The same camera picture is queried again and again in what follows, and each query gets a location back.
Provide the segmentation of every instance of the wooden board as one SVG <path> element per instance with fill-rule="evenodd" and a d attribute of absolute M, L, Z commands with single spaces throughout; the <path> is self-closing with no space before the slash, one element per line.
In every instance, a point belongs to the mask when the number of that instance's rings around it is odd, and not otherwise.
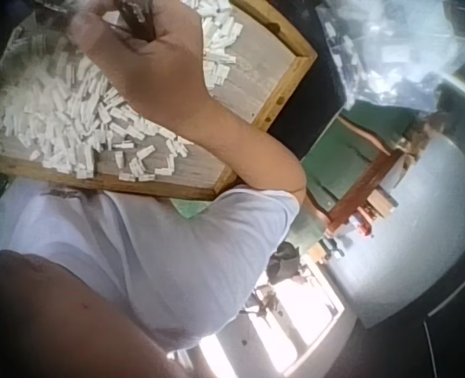
<path fill-rule="evenodd" d="M 383 218 L 388 217 L 398 207 L 398 202 L 381 187 L 377 187 L 372 191 L 371 195 L 367 198 L 367 202 L 370 203 Z"/>
<path fill-rule="evenodd" d="M 244 25 L 238 41 L 227 52 L 237 56 L 231 73 L 212 95 L 253 127 L 267 131 L 287 99 L 316 59 L 303 37 L 265 0 L 236 0 L 232 15 Z M 154 144 L 157 151 L 146 159 L 149 171 L 166 166 L 168 154 L 161 136 L 149 137 L 137 149 Z M 125 183 L 117 179 L 113 152 L 103 152 L 92 180 L 77 180 L 38 162 L 28 161 L 30 150 L 15 137 L 0 132 L 5 152 L 0 156 L 0 172 L 48 180 L 70 186 L 107 189 L 147 195 L 188 199 L 213 199 L 236 178 L 221 161 L 199 146 L 189 146 L 189 157 L 176 160 L 175 174 L 157 182 Z M 126 158 L 134 156 L 127 152 Z"/>
<path fill-rule="evenodd" d="M 403 154 L 401 150 L 393 151 L 390 156 L 380 154 L 368 166 L 358 181 L 354 183 L 344 197 L 330 210 L 329 218 L 331 219 L 331 223 L 328 225 L 329 232 L 336 232 L 356 212 L 358 207 L 367 201 L 372 191 L 378 187 L 382 179 L 384 179 Z"/>

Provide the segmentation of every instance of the forearm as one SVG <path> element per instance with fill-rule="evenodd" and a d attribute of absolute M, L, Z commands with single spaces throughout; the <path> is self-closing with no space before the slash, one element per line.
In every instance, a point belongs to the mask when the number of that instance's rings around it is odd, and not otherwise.
<path fill-rule="evenodd" d="M 280 142 L 256 130 L 214 100 L 195 117 L 184 137 L 229 165 L 250 187 L 287 191 L 299 203 L 305 197 L 301 163 Z"/>
<path fill-rule="evenodd" d="M 0 350 L 29 376 L 186 376 L 68 271 L 9 251 L 0 252 Z"/>

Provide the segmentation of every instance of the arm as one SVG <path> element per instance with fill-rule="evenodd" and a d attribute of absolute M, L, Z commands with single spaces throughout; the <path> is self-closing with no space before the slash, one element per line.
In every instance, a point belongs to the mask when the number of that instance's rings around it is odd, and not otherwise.
<path fill-rule="evenodd" d="M 10 251 L 0 252 L 0 362 L 18 376 L 187 377 L 65 269 Z"/>
<path fill-rule="evenodd" d="M 202 71 L 202 30 L 197 13 L 179 0 L 154 0 L 157 39 L 120 35 L 99 15 L 112 0 L 93 0 L 72 22 L 79 48 L 144 117 L 203 146 L 250 187 L 287 191 L 304 201 L 298 160 L 271 136 L 253 129 L 208 93 Z"/>

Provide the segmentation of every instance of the white t-shirt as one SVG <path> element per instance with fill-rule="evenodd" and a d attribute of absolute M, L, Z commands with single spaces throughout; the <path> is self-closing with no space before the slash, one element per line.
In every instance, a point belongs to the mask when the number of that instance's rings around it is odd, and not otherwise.
<path fill-rule="evenodd" d="M 64 266 L 182 349 L 237 316 L 298 211 L 286 192 L 237 187 L 187 220 L 168 200 L 19 179 L 0 200 L 0 250 Z"/>

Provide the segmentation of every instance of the plastic bag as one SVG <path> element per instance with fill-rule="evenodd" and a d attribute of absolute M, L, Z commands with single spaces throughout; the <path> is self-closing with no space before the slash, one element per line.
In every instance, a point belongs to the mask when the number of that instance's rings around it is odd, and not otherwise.
<path fill-rule="evenodd" d="M 341 0 L 316 8 L 345 87 L 363 100 L 432 113 L 442 76 L 465 63 L 441 0 Z"/>

